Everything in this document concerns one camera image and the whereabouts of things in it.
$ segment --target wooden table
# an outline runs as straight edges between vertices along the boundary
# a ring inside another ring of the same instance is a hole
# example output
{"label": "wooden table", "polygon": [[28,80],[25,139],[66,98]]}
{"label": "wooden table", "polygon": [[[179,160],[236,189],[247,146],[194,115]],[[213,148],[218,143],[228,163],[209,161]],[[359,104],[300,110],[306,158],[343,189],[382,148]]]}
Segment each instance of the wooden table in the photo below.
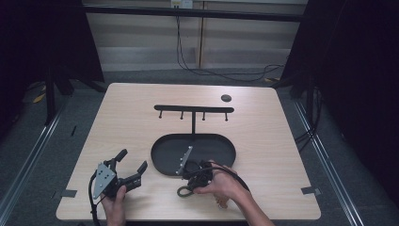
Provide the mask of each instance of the wooden table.
{"label": "wooden table", "polygon": [[[232,100],[223,102],[229,94]],[[158,172],[151,159],[152,144],[161,136],[191,133],[189,114],[180,120],[179,112],[159,111],[155,105],[228,106],[234,112],[197,116],[197,133],[227,137],[237,156],[233,168],[249,186],[255,200],[272,219],[318,219],[320,209],[314,194],[303,195],[310,182],[298,154],[279,97],[273,89],[112,84],[91,127],[67,189],[77,190],[75,198],[62,198],[56,216],[65,220],[91,219],[88,181],[98,163],[128,154],[117,164],[118,176],[136,173],[144,160],[149,166],[142,186],[127,193],[128,220],[242,220],[234,202],[221,210],[211,194],[180,198],[176,190],[186,180]],[[98,216],[104,219],[99,205]]]}

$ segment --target person's arm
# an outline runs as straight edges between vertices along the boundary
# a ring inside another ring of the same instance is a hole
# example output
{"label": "person's arm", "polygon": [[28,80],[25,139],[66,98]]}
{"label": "person's arm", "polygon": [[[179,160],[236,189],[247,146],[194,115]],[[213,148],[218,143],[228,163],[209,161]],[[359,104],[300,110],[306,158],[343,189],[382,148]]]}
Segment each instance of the person's arm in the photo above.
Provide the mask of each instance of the person's arm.
{"label": "person's arm", "polygon": [[123,207],[123,199],[126,194],[126,186],[121,186],[118,190],[117,197],[115,200],[111,200],[108,197],[104,197],[102,194],[101,204],[103,205],[106,224],[107,226],[125,226],[126,218]]}
{"label": "person's arm", "polygon": [[240,208],[250,226],[273,226],[274,223],[262,211],[255,202],[251,193],[241,186],[231,175],[222,171],[214,170],[214,179],[206,187],[197,187],[194,193],[214,193],[219,197],[232,199]]}

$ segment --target gray floor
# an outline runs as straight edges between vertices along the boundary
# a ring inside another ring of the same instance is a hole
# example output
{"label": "gray floor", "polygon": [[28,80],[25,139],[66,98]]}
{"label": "gray floor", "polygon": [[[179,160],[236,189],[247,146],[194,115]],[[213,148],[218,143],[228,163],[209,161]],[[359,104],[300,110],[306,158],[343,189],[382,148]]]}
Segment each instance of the gray floor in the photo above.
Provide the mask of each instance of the gray floor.
{"label": "gray floor", "polygon": [[[254,73],[263,69],[216,70],[218,73]],[[279,77],[281,70],[269,73],[266,77]],[[269,87],[263,79],[243,82],[220,76],[195,75],[183,70],[141,71],[106,73],[107,86],[113,82],[155,83],[155,84],[197,84],[219,86]],[[251,80],[259,75],[235,75],[235,79]],[[73,96],[67,97],[65,110],[60,115],[57,127],[30,174],[24,190],[9,215],[6,225],[77,225],[78,222],[61,221],[56,218],[59,199],[52,198],[55,191],[66,187],[76,160],[82,150],[91,124],[104,97],[86,85],[73,81],[76,88]],[[0,199],[4,199],[13,179],[18,175],[30,151],[40,136],[46,117],[46,105],[42,101],[32,104],[40,88],[32,89],[24,98],[24,111],[13,125],[0,146]],[[289,88],[278,89],[278,95],[290,124],[293,136],[305,132],[295,109],[295,101],[289,95]],[[64,98],[57,98],[62,103]],[[359,210],[364,225],[399,225],[399,211],[389,200],[374,177],[358,161],[350,146],[344,142],[339,128],[323,107],[317,133],[322,139],[328,155],[340,175],[345,188]],[[311,184],[321,190],[317,201],[322,216],[316,221],[278,220],[277,225],[351,225],[331,186],[325,170],[311,144],[301,153]],[[142,225],[153,225],[141,222]],[[181,222],[163,225],[183,225]]]}

